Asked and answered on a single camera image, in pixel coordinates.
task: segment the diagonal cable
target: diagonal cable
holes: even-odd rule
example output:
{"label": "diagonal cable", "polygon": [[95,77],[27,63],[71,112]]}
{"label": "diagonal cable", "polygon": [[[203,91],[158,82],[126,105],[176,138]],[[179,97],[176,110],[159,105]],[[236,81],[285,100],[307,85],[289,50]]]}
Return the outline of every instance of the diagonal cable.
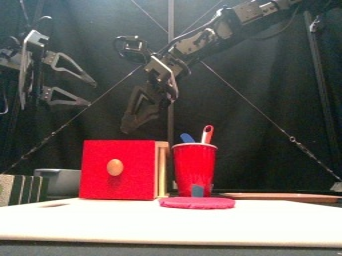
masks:
{"label": "diagonal cable", "polygon": [[154,21],[154,23],[158,25],[158,27],[160,27],[164,30],[164,32],[168,33],[167,30],[160,25],[160,23],[154,19],[154,17],[150,15],[150,13],[143,9],[143,7],[134,0],[131,0],[131,2],[136,5],[136,7],[140,9],[140,11],[147,15],[147,17]]}

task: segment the gray box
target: gray box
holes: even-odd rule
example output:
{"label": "gray box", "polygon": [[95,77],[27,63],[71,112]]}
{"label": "gray box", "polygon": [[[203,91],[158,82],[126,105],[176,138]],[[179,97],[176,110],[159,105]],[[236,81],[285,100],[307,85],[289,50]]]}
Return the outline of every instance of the gray box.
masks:
{"label": "gray box", "polygon": [[35,176],[49,179],[48,199],[79,196],[80,170],[72,169],[35,169]]}

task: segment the pink coaster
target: pink coaster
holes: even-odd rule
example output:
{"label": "pink coaster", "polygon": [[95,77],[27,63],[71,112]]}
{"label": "pink coaster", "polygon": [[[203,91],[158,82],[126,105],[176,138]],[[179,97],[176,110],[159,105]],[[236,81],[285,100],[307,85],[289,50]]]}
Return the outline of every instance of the pink coaster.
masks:
{"label": "pink coaster", "polygon": [[168,197],[159,199],[162,207],[184,209],[228,209],[234,208],[235,200],[219,197]]}

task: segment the black cable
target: black cable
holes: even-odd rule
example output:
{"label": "black cable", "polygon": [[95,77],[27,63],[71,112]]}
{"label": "black cable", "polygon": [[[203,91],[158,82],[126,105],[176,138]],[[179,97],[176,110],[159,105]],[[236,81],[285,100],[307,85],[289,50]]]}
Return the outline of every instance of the black cable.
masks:
{"label": "black cable", "polygon": [[0,115],[5,115],[8,113],[8,101],[7,101],[7,96],[5,96],[5,86],[3,84],[3,102],[4,102],[4,111],[0,112]]}

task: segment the wooden knob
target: wooden knob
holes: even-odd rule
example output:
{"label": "wooden knob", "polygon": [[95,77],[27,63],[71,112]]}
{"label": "wooden knob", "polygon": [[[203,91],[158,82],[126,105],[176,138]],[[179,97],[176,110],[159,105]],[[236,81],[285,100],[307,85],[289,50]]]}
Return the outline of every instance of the wooden knob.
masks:
{"label": "wooden knob", "polygon": [[123,162],[119,159],[112,159],[107,164],[110,175],[119,176],[123,172]]}

